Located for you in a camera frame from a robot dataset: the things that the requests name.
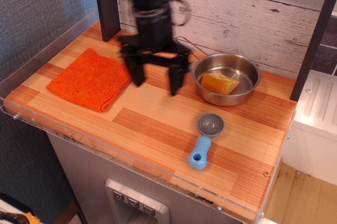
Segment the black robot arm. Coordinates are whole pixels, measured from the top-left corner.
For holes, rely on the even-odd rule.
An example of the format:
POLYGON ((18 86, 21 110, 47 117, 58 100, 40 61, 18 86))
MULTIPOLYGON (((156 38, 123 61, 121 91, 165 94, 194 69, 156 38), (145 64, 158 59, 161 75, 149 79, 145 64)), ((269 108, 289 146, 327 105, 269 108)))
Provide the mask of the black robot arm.
POLYGON ((145 81, 144 65, 168 68, 171 94, 175 96, 190 71, 191 51, 174 41, 170 2, 175 0, 132 0, 138 33, 121 36, 122 57, 136 86, 145 81))

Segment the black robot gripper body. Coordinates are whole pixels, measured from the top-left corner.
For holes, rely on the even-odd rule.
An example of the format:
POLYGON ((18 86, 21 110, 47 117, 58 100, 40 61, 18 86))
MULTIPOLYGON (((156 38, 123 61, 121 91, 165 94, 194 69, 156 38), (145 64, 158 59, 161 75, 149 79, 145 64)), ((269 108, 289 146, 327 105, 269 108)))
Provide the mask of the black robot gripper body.
POLYGON ((154 64, 169 68, 173 64, 188 67, 190 50, 172 38, 170 8, 135 12, 138 34, 121 36, 122 56, 138 56, 144 64, 154 64))

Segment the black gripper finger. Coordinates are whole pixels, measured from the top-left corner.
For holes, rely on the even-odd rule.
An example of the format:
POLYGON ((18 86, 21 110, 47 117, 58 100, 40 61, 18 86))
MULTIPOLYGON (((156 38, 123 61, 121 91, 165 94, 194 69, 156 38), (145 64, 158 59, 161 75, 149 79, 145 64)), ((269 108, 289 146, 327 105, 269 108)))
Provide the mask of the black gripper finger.
POLYGON ((184 76, 189 72, 188 67, 183 67, 181 65, 173 64, 169 67, 169 78, 170 78, 170 88, 171 95, 175 96, 178 90, 183 86, 184 76))
POLYGON ((145 81, 144 67, 138 56, 123 54, 123 59, 133 83, 140 87, 145 81))

